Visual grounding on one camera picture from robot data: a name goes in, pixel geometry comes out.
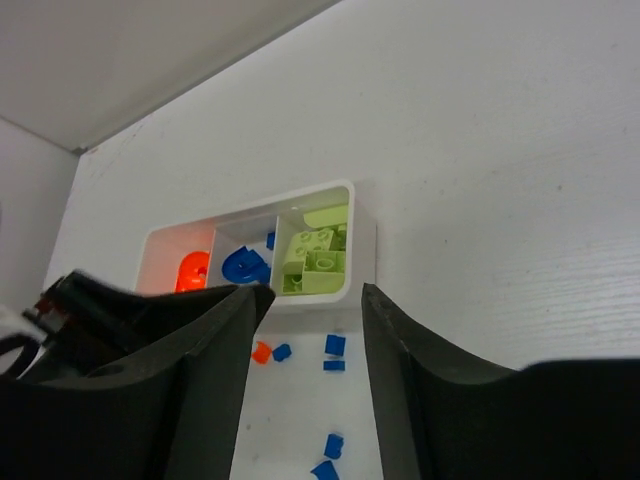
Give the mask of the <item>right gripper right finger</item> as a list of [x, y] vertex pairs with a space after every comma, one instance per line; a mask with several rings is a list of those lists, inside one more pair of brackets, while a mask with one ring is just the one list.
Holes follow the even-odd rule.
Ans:
[[443, 479], [438, 444], [420, 390], [442, 382], [482, 385], [515, 371], [457, 346], [406, 314], [377, 285], [362, 288], [366, 363], [386, 479]]

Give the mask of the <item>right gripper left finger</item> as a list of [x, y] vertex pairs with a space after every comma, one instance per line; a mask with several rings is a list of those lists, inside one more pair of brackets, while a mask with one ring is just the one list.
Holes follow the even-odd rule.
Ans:
[[226, 479], [254, 334], [275, 299], [262, 285], [178, 295], [186, 306], [154, 320], [162, 336], [91, 372], [123, 381], [126, 397], [108, 400], [105, 432], [87, 479]]

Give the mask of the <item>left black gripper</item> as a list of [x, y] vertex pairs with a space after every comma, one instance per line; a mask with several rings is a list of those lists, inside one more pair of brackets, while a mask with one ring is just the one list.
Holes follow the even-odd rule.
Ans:
[[19, 379], [39, 362], [91, 373], [182, 328], [219, 302], [218, 287], [140, 295], [75, 270], [30, 308], [1, 307], [1, 375]]

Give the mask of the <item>small orange lego pair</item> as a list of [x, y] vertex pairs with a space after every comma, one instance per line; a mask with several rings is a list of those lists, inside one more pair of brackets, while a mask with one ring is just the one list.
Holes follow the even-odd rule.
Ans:
[[272, 348], [263, 341], [256, 341], [251, 358], [260, 365], [266, 365], [272, 358]]

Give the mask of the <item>small blue lego stray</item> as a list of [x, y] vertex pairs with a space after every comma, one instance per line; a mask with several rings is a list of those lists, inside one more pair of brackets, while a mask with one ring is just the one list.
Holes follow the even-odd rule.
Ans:
[[283, 362], [284, 360], [288, 359], [291, 355], [292, 355], [292, 349], [288, 343], [283, 343], [277, 346], [272, 351], [273, 359], [276, 362]]

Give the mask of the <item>green square lego brick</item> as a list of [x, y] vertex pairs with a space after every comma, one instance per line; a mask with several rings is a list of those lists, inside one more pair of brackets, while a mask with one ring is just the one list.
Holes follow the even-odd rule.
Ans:
[[304, 294], [332, 294], [345, 282], [346, 253], [344, 251], [310, 251], [302, 272]]

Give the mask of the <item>orange round lego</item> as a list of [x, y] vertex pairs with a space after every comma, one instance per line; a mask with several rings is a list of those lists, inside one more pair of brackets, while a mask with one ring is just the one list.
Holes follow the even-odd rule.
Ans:
[[187, 254], [178, 268], [175, 292], [204, 289], [207, 283], [209, 260], [210, 254], [205, 251], [194, 251]]

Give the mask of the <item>blue round lego piece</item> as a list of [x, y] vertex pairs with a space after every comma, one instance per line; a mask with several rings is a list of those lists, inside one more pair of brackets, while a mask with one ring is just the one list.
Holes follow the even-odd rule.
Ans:
[[246, 246], [232, 252], [223, 261], [221, 272], [226, 280], [235, 284], [268, 284], [271, 278], [271, 268], [267, 262]]

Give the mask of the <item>small blue lego pair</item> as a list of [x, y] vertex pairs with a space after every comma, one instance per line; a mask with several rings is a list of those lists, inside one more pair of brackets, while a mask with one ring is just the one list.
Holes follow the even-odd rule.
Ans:
[[327, 436], [323, 452], [324, 460], [310, 471], [317, 480], [340, 479], [335, 462], [341, 458], [344, 444], [344, 437], [340, 434], [330, 433]]

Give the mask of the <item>green 2x4 lego brick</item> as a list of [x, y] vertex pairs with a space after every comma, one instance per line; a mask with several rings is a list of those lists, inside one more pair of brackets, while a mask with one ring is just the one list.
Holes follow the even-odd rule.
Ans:
[[282, 261], [282, 272], [284, 274], [299, 275], [304, 270], [309, 253], [330, 251], [336, 245], [336, 233], [330, 228], [296, 233], [287, 247]]

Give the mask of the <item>white three-compartment tray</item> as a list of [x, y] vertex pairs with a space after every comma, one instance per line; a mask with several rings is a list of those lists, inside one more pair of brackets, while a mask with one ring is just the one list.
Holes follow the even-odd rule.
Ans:
[[376, 234], [354, 185], [335, 180], [151, 231], [135, 289], [263, 284], [278, 313], [351, 309], [375, 280]]

